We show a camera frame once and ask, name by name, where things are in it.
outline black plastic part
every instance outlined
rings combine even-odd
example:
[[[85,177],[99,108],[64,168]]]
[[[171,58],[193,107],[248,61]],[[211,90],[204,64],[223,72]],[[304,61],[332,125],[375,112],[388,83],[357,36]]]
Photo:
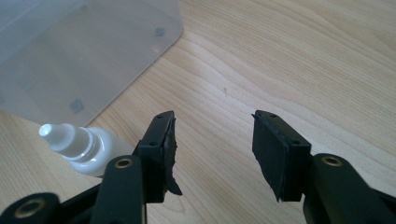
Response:
[[[376,196],[387,206],[387,208],[392,211],[393,214],[396,214],[396,198],[376,189],[373,189],[373,191],[375,192]]]
[[[176,119],[172,119],[169,123],[169,128],[165,136],[165,141],[163,142],[165,183],[171,193],[181,196],[182,192],[180,190],[180,187],[178,186],[176,180],[173,178],[173,166],[176,163],[175,156],[177,148],[175,136],[175,122]]]
[[[313,185],[305,193],[303,211],[308,224],[330,224],[326,208]]]
[[[163,203],[168,189],[181,195],[181,190],[172,177],[176,147],[174,112],[157,115],[133,153],[143,164],[146,203]]]
[[[311,144],[277,115],[257,110],[253,115],[253,153],[276,199],[299,202],[311,159]]]
[[[310,176],[331,223],[396,223],[394,214],[343,158],[314,156]]]
[[[1,224],[63,224],[58,196],[37,193],[10,205],[0,216]]]
[[[140,159],[121,156],[107,164],[91,224],[147,223]]]
[[[65,224],[89,223],[100,184],[85,190],[61,204]]]

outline brass screw hole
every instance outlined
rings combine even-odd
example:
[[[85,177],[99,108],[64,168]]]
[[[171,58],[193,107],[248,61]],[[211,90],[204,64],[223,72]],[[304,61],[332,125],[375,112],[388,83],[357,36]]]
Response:
[[[322,161],[330,166],[342,166],[343,163],[335,157],[325,156]]]
[[[16,218],[31,217],[40,210],[44,208],[46,201],[42,198],[31,199],[21,205],[17,211],[15,211],[14,216]]]
[[[116,168],[122,169],[131,166],[134,162],[129,158],[124,158],[116,161]]]

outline light wooden surface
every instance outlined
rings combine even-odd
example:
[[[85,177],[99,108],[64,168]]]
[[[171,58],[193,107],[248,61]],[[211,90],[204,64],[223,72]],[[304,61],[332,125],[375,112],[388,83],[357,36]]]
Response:
[[[304,223],[277,203],[251,152],[256,109],[281,116],[313,154],[349,160],[396,196],[396,2],[180,0],[182,37],[89,126],[135,145],[151,119],[177,116],[174,174],[184,195],[149,223]],[[62,201],[99,183],[0,113],[0,210],[28,194]]]

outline translucent plastic container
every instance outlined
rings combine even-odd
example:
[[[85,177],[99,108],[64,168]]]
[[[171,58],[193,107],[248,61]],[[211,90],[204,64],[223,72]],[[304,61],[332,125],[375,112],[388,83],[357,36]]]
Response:
[[[0,0],[0,109],[85,126],[181,32],[177,0]]]

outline white plastic cap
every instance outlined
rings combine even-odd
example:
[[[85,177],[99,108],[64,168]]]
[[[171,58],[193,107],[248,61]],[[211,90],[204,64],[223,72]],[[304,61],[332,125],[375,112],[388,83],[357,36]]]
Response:
[[[92,133],[71,124],[44,124],[38,134],[49,142],[49,147],[66,159],[78,159],[86,154],[92,144]]]

